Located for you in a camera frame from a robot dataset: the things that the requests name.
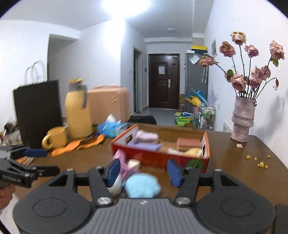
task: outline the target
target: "open box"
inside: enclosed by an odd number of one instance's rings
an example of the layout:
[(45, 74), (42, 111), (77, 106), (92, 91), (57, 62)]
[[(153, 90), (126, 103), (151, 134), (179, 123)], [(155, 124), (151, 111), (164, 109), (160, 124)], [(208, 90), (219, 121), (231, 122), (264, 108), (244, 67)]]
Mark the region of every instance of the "open box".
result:
[[(162, 141), (161, 150), (155, 152), (129, 147), (127, 144), (130, 141), (133, 142), (135, 140), (138, 130), (157, 133), (159, 135), (159, 139)], [(177, 138), (200, 139), (204, 151), (204, 157), (192, 158), (168, 154), (165, 149), (175, 147)], [(116, 137), (111, 144), (114, 154), (118, 149), (123, 150), (126, 153), (127, 160), (139, 160), (144, 166), (167, 169), (167, 161), (169, 159), (174, 159), (181, 167), (193, 166), (200, 168), (202, 169), (202, 172), (205, 172), (210, 159), (208, 135), (204, 130), (191, 130), (189, 128), (164, 127), (150, 124), (135, 124), (127, 129), (124, 133)]]

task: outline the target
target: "finger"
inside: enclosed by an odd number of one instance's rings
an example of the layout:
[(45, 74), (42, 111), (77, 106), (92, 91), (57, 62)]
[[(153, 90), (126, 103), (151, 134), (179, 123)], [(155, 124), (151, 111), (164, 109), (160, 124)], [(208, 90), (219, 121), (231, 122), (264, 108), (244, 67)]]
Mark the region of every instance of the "finger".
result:
[(13, 198), (12, 195), (0, 198), (0, 208), (2, 209), (8, 206), (12, 198)]
[(7, 197), (15, 192), (15, 188), (10, 185), (0, 190), (0, 197)]

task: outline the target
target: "orange strap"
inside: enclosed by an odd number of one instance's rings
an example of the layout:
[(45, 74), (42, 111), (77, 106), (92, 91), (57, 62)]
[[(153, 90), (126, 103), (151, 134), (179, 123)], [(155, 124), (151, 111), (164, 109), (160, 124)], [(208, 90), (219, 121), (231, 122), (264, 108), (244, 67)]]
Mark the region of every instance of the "orange strap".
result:
[(93, 138), (83, 144), (81, 144), (82, 141), (84, 141), (86, 138), (79, 139), (76, 141), (70, 142), (66, 147), (59, 147), (51, 153), (52, 157), (59, 156), (61, 154), (73, 151), (73, 150), (78, 150), (78, 149), (87, 149), (93, 146), (96, 146), (100, 143), (102, 143), (105, 140), (105, 136), (103, 134), (99, 135), (97, 138)]

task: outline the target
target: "wall outlet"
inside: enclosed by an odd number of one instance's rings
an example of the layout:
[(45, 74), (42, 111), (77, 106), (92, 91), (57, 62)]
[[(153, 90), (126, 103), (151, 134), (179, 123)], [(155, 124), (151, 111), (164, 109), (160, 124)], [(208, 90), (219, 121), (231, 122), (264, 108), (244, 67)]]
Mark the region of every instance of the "wall outlet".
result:
[(228, 133), (232, 132), (232, 129), (228, 126), (226, 122), (224, 122), (223, 124), (223, 132), (228, 132)]

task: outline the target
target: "gray ribbed panel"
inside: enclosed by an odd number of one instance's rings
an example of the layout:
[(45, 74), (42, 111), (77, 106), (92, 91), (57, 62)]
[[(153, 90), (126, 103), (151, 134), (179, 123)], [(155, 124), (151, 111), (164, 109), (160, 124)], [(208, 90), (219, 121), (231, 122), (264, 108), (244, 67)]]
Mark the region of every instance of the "gray ribbed panel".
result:
[(120, 199), (100, 208), (75, 234), (213, 234), (203, 228), (188, 208), (173, 206), (169, 199)]

